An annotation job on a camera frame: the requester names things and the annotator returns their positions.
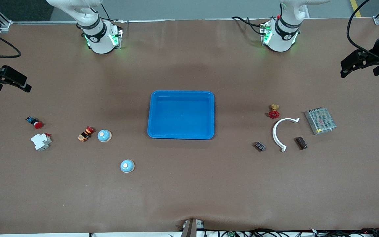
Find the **yellow tape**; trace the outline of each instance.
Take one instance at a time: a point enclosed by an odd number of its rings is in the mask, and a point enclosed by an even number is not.
[[[350,0],[350,4],[352,4],[353,10],[356,10],[358,8],[358,4],[356,3],[356,0]],[[359,11],[357,11],[355,16],[361,17],[361,13]]]

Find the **red and gold toy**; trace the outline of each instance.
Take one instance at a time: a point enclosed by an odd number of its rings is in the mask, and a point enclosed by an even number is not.
[[[270,105],[270,109],[271,111],[269,112],[269,117],[272,118],[272,119],[276,119],[280,116],[280,113],[277,111],[279,109],[279,106],[278,105],[275,105],[275,104],[271,104]]]
[[[78,135],[78,140],[84,142],[87,138],[90,138],[90,135],[94,133],[94,129],[92,127],[87,126],[86,130]]]

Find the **blue plastic tray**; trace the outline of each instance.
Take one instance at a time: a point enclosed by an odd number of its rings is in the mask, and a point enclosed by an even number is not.
[[[154,91],[147,133],[152,138],[212,138],[215,96],[208,91]]]

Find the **white curved object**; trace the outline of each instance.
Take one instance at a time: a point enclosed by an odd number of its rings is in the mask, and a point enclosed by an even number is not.
[[[283,122],[283,121],[291,121],[292,123],[297,123],[299,122],[299,118],[297,119],[293,119],[293,118],[282,118],[281,120],[279,120],[273,127],[273,139],[275,141],[275,143],[282,149],[281,152],[284,152],[286,150],[286,146],[283,145],[283,143],[281,143],[281,141],[277,138],[277,134],[276,134],[276,129],[277,129],[277,126],[279,125],[279,123]]]

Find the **blue dome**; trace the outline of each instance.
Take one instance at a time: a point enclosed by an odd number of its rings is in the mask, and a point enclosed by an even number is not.
[[[105,143],[107,141],[109,141],[112,137],[112,134],[104,129],[104,130],[100,130],[98,133],[97,133],[97,138],[99,138],[99,141]]]
[[[125,160],[121,163],[121,171],[129,173],[134,170],[134,162],[132,160]]]

